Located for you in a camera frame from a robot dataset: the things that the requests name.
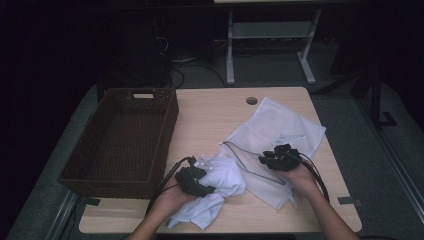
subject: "dark background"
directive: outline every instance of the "dark background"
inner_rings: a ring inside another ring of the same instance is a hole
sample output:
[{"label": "dark background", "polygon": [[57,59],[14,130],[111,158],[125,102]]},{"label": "dark background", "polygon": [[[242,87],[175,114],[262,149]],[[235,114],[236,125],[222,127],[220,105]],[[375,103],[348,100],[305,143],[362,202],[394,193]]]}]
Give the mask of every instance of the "dark background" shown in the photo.
[{"label": "dark background", "polygon": [[[174,40],[174,51],[194,46],[192,50],[204,56],[210,55],[211,39],[225,37],[227,20],[222,12],[207,12],[206,18],[174,13],[167,15],[169,25],[158,26],[156,18],[145,12],[121,14],[108,8],[108,4],[134,3],[143,4],[130,0],[0,3],[0,238],[7,236],[90,87],[99,81],[104,88],[167,84],[169,59],[157,54],[160,46],[154,37],[158,34]],[[103,10],[93,11],[93,7]],[[372,62],[422,128],[423,10],[420,0],[326,8],[316,35],[318,41],[341,41],[335,73],[349,73]],[[198,20],[194,28],[208,27],[198,28],[205,33],[195,39],[198,45],[184,44],[193,41],[184,27],[193,18]]]}]

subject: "white towel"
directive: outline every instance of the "white towel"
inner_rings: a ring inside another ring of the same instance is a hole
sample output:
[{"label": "white towel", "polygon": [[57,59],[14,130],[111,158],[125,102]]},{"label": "white towel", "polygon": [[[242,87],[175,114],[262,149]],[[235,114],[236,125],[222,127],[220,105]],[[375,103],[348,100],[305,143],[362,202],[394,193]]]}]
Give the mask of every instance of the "white towel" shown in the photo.
[{"label": "white towel", "polygon": [[186,203],[176,214],[171,216],[168,227],[172,228],[179,222],[193,222],[201,229],[206,229],[218,215],[224,203],[224,197],[244,193],[245,183],[233,158],[214,157],[200,159],[196,167],[206,170],[207,174],[199,183],[212,186],[215,191],[204,198]]},{"label": "white towel", "polygon": [[223,144],[216,156],[238,159],[246,188],[275,209],[292,200],[292,187],[278,177],[257,158],[264,151],[273,151],[281,136],[302,136],[289,142],[292,148],[309,158],[317,150],[325,134],[325,127],[312,122],[297,112],[268,97],[259,104],[255,113],[241,124]]}]

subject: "brown woven basket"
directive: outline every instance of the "brown woven basket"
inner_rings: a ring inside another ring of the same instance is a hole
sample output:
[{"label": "brown woven basket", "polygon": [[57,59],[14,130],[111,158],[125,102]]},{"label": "brown woven basket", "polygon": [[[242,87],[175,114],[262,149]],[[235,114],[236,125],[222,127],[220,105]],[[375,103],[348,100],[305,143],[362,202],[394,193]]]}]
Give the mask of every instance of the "brown woven basket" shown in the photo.
[{"label": "brown woven basket", "polygon": [[83,197],[149,199],[178,116],[175,89],[111,89],[58,181]]}]

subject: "wooden table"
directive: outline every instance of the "wooden table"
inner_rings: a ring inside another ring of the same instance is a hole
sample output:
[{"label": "wooden table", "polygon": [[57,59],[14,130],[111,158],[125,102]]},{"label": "wooden table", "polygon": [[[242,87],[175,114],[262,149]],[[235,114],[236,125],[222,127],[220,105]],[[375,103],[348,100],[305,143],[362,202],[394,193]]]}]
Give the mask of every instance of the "wooden table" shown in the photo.
[{"label": "wooden table", "polygon": [[[169,147],[168,172],[186,156],[214,156],[218,142],[224,141],[257,108],[248,105],[246,98],[263,97],[319,122],[318,115],[306,89],[231,88],[177,90],[180,113]],[[354,230],[362,227],[353,204],[340,205],[339,197],[348,197],[343,177],[326,137],[313,159],[328,188],[330,201],[336,211]],[[226,198],[214,222],[201,230],[192,223],[180,223],[175,228],[162,225],[158,233],[298,233],[320,232],[309,203],[297,196],[299,208],[290,203],[276,211],[246,190],[241,196]],[[144,217],[147,200],[101,199],[99,206],[88,205],[80,221],[84,233],[132,232]]]}]

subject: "gray carpet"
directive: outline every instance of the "gray carpet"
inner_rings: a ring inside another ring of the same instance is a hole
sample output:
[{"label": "gray carpet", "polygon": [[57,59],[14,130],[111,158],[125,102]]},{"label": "gray carpet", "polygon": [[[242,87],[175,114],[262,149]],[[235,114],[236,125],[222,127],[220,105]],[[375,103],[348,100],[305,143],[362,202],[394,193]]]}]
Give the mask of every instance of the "gray carpet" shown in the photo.
[{"label": "gray carpet", "polygon": [[[336,45],[314,44],[309,62],[317,84],[306,83],[295,51],[298,46],[283,45],[278,51],[259,51],[254,56],[238,56],[234,60],[236,85],[232,87],[304,86],[309,91],[332,83],[330,76]],[[225,75],[225,58],[218,56],[214,63],[194,61],[177,68],[184,74],[181,88],[220,88]],[[179,72],[172,71],[175,85],[182,81]],[[312,96],[312,101],[333,149],[347,187],[354,199],[363,228],[361,236],[383,235],[403,240],[419,240],[424,225],[411,205],[390,164],[389,158],[376,137],[362,103],[349,95],[349,82],[326,96]],[[362,102],[368,104],[369,98]],[[96,105],[95,88],[87,93],[70,120],[45,171],[21,212],[9,239],[45,239],[54,222],[66,189],[56,182],[67,156],[72,151],[82,127]],[[397,94],[383,85],[382,110],[389,111],[397,127],[384,128],[387,136],[414,182],[424,189],[422,174],[424,135],[404,110]],[[87,235],[78,231],[84,209],[82,201],[69,218],[62,239],[120,239],[116,235]],[[320,233],[298,234],[299,240],[323,239]]]}]

